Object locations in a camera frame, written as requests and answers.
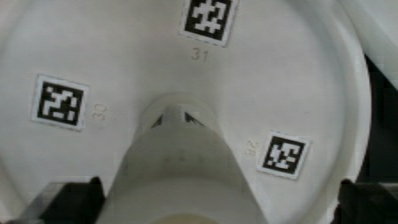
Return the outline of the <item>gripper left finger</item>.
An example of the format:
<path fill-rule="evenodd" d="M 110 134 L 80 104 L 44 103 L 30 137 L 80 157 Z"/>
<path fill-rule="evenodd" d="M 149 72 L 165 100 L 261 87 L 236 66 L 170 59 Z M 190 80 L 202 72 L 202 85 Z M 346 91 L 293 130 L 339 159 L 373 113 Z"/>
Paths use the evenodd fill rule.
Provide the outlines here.
<path fill-rule="evenodd" d="M 105 200 L 97 176 L 87 182 L 51 182 L 7 224 L 96 224 Z"/>

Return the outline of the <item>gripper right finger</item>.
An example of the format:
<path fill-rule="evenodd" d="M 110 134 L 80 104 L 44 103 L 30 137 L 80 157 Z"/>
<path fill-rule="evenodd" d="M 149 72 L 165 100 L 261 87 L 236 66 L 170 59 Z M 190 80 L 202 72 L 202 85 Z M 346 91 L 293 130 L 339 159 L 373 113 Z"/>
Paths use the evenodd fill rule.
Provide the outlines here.
<path fill-rule="evenodd" d="M 341 181 L 330 224 L 398 224 L 398 183 Z"/>

